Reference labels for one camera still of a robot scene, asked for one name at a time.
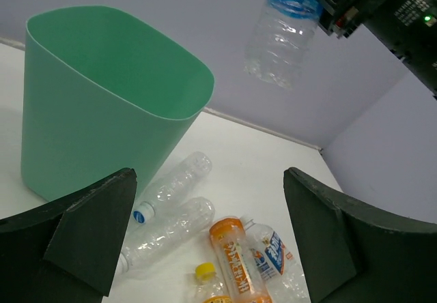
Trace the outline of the blue label water bottle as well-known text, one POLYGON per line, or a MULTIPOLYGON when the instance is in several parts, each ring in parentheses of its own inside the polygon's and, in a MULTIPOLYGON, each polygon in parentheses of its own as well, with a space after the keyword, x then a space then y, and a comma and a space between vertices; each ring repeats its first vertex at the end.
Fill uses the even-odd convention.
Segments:
POLYGON ((318 27, 318 0, 265 0, 245 48, 244 69, 267 83, 292 88, 318 27))

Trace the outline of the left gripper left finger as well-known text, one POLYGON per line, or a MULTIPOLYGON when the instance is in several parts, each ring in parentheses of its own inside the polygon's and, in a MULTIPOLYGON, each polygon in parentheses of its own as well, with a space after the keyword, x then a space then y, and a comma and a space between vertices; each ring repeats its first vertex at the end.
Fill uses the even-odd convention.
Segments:
POLYGON ((1 219, 2 302, 101 302, 137 190, 134 169, 1 219))

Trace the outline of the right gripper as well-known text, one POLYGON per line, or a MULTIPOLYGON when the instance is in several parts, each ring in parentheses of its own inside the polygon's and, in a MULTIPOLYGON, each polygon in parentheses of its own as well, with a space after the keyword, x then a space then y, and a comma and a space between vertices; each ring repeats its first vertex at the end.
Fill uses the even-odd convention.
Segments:
POLYGON ((361 25, 436 93, 436 0, 318 0, 319 26, 350 37, 361 25))

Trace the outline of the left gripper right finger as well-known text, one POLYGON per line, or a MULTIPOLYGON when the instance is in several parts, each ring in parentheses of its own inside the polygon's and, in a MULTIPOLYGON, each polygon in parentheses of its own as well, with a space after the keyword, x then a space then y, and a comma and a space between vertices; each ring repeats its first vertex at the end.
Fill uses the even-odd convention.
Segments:
POLYGON ((312 302, 435 302, 436 225, 334 190, 295 167, 283 189, 312 302))

